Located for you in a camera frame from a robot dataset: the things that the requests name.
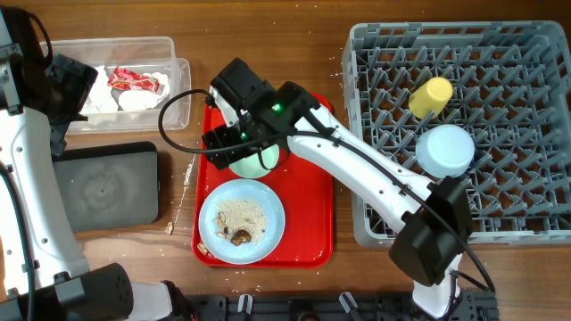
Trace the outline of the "light blue bowl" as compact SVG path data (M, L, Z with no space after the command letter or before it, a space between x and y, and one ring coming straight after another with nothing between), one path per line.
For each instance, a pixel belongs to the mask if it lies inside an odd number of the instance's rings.
M437 178L460 177L475 155L469 133L454 125L441 125L422 134L415 147L420 167Z

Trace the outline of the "red snack wrapper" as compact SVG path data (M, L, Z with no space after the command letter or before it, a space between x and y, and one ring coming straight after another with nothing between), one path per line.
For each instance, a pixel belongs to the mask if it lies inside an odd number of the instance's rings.
M131 70L117 67L110 75L107 85L120 91L148 91L157 93L161 83L153 76L145 76Z

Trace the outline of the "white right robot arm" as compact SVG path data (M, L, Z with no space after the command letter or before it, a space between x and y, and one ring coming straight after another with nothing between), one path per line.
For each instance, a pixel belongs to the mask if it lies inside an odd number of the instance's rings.
M274 88L239 58L211 81L206 102L224 119L203 135L210 163L225 169L278 145L324 169L397 234L389 256L413 279L416 306L431 317L451 314L459 262L473 231L458 178L435 183L404 168L352 134L302 86L287 81Z

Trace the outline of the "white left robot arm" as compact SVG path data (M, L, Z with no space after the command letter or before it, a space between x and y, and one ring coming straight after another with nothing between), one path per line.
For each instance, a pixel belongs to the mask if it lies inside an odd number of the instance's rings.
M95 83L54 52L32 12L1 10L1 242L4 320L190 320L171 282L141 284L112 263L92 269L65 213L53 160Z

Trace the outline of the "white napkin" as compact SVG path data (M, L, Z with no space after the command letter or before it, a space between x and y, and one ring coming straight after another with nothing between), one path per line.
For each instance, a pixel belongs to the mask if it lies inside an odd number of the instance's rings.
M93 87L83 105L81 114L112 113L117 111L143 111L156 108L170 94L170 79L160 72L144 73L158 80L157 93L147 90L121 91L107 85L109 77L104 65L95 68L98 72Z

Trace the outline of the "green small plate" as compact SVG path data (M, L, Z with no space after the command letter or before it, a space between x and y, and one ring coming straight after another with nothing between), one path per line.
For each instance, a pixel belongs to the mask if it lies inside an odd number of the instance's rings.
M266 176L276 167L280 156L279 147L274 144L232 163L231 171L241 178L257 179Z

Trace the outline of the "yellow plastic cup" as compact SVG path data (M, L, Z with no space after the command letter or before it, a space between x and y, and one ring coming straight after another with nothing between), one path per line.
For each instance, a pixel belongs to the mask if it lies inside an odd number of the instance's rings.
M448 79L431 78L411 94L409 109L419 119L424 119L428 115L432 115L434 119L450 101L452 95L453 86Z

